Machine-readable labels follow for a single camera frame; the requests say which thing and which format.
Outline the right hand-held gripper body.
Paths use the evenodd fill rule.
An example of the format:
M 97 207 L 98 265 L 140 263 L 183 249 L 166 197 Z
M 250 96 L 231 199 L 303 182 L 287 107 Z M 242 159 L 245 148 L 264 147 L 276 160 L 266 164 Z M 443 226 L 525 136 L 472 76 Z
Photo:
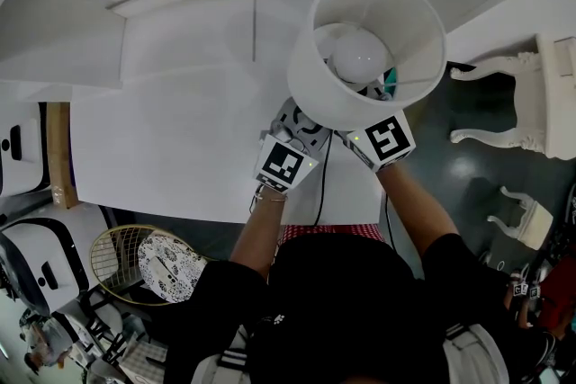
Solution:
M 336 134 L 372 172 L 402 160 L 416 148 L 404 111 L 396 112 L 369 128 L 337 131 Z

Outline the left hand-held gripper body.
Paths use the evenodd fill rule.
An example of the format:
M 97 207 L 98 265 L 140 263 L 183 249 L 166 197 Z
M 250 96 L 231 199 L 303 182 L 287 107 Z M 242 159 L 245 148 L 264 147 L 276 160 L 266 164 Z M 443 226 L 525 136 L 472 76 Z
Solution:
M 302 151 L 299 129 L 273 121 L 261 133 L 253 178 L 279 193 L 295 189 L 319 165 L 319 151 Z

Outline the white table lamp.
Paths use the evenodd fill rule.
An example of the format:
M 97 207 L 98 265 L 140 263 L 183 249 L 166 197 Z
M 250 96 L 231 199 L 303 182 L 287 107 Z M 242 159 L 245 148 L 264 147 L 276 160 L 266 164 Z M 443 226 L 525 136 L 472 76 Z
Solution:
M 359 94 L 325 63 L 317 40 L 360 27 L 386 48 L 396 71 L 389 101 Z M 428 0 L 314 0 L 287 68 L 301 110 L 334 130 L 365 129 L 428 96 L 446 69 L 446 32 Z

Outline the person's right forearm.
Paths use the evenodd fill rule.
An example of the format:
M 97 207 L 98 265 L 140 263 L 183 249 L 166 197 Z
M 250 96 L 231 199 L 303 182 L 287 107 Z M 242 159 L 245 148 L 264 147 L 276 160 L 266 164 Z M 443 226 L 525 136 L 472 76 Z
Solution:
M 458 234 L 445 209 L 400 163 L 376 175 L 420 256 L 440 237 Z

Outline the person's left forearm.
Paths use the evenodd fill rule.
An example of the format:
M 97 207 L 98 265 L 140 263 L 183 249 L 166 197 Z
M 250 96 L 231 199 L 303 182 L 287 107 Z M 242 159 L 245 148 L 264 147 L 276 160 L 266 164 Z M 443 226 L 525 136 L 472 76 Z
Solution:
M 242 228 L 230 260 L 244 265 L 265 279 L 272 266 L 287 197 L 264 186 L 256 195 L 256 204 Z

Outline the white desk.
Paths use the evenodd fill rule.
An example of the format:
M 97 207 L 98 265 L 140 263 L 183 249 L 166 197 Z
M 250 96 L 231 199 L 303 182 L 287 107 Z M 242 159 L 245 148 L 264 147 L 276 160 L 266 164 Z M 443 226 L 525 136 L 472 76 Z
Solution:
M 312 1 L 188 0 L 130 18 L 121 89 L 71 105 L 80 200 L 245 222 Z

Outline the teal rolled yoga mat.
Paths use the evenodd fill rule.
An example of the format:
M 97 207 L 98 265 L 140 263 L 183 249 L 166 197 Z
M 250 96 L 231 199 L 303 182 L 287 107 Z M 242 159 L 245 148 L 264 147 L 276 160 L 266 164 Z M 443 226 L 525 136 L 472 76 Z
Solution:
M 388 99 L 393 99 L 398 86 L 397 70 L 395 67 L 387 70 L 383 75 L 383 90 Z

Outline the red checked garment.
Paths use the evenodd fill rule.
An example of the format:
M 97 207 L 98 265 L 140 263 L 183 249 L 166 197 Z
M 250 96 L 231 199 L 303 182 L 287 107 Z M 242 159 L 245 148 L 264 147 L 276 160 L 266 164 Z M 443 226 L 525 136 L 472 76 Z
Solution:
M 385 242 L 380 229 L 377 224 L 354 224 L 354 225 L 317 225 L 317 226 L 303 226 L 303 225 L 286 225 L 283 229 L 280 238 L 280 244 L 284 244 L 289 240 L 296 237 L 306 235 L 353 235 L 370 238 Z

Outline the floral round seat cushion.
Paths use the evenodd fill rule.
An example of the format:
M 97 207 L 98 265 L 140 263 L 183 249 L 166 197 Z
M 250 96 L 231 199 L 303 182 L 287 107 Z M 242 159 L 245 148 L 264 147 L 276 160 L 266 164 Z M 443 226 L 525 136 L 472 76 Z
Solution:
M 171 304 L 190 299 L 207 264 L 207 260 L 188 244 L 172 235 L 159 232 L 153 232 L 139 244 L 137 256 L 145 285 Z M 158 257 L 178 279 L 175 286 L 163 290 L 154 281 L 149 268 L 149 261 L 153 256 Z

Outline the person's black shirt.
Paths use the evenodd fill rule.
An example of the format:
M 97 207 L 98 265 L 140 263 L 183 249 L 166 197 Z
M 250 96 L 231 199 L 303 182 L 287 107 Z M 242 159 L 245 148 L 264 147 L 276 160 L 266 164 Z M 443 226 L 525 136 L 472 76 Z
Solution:
M 282 244 L 267 276 L 231 261 L 208 263 L 189 300 L 170 315 L 164 384 L 191 384 L 198 364 L 247 330 L 252 384 L 448 384 L 446 330 L 478 324 L 512 380 L 517 329 L 495 282 L 461 237 L 424 253 L 425 277 L 384 242 L 310 234 Z

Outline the white ornate dressing table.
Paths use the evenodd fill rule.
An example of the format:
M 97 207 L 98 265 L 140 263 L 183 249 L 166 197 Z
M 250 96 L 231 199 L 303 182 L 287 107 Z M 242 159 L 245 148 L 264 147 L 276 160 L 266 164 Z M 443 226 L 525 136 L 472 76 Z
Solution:
M 515 127 L 502 132 L 456 129 L 454 144 L 474 139 L 498 148 L 521 147 L 548 158 L 576 158 L 576 37 L 550 40 L 535 36 L 536 52 L 497 56 L 474 64 L 470 71 L 452 69 L 452 79 L 472 82 L 494 74 L 515 79 Z

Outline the white remote control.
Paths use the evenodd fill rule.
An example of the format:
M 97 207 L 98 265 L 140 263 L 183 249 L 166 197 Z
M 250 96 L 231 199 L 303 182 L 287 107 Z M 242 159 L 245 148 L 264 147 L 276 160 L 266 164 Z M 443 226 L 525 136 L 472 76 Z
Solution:
M 178 282 L 178 279 L 174 276 L 174 274 L 172 274 L 166 268 L 164 263 L 156 256 L 153 256 L 150 259 L 149 268 L 154 281 L 163 290 L 168 290 L 169 288 L 175 286 Z

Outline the white ornate stool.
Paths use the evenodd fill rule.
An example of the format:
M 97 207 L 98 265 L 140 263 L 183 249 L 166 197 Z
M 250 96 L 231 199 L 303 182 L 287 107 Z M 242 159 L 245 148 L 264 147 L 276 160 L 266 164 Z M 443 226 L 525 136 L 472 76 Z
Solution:
M 516 201 L 524 213 L 516 227 L 511 227 L 492 215 L 487 217 L 487 221 L 494 223 L 507 237 L 538 251 L 553 224 L 553 215 L 538 201 L 525 193 L 511 192 L 504 185 L 499 188 L 499 191 L 505 197 Z

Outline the brown cardboard box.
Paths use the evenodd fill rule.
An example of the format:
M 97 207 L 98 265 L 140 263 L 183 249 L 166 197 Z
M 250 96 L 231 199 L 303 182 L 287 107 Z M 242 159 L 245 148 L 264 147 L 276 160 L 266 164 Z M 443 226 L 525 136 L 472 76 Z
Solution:
M 73 180 L 70 146 L 70 104 L 47 103 L 46 140 L 52 199 L 69 210 L 80 203 Z

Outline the white and black appliance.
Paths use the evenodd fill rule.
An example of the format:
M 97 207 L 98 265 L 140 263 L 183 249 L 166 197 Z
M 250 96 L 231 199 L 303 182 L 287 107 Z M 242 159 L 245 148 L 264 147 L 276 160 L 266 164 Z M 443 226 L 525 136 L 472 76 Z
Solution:
M 51 203 L 0 229 L 0 266 L 22 303 L 48 317 L 98 284 L 91 248 L 109 227 L 98 205 Z
M 46 104 L 0 103 L 0 197 L 49 186 Z

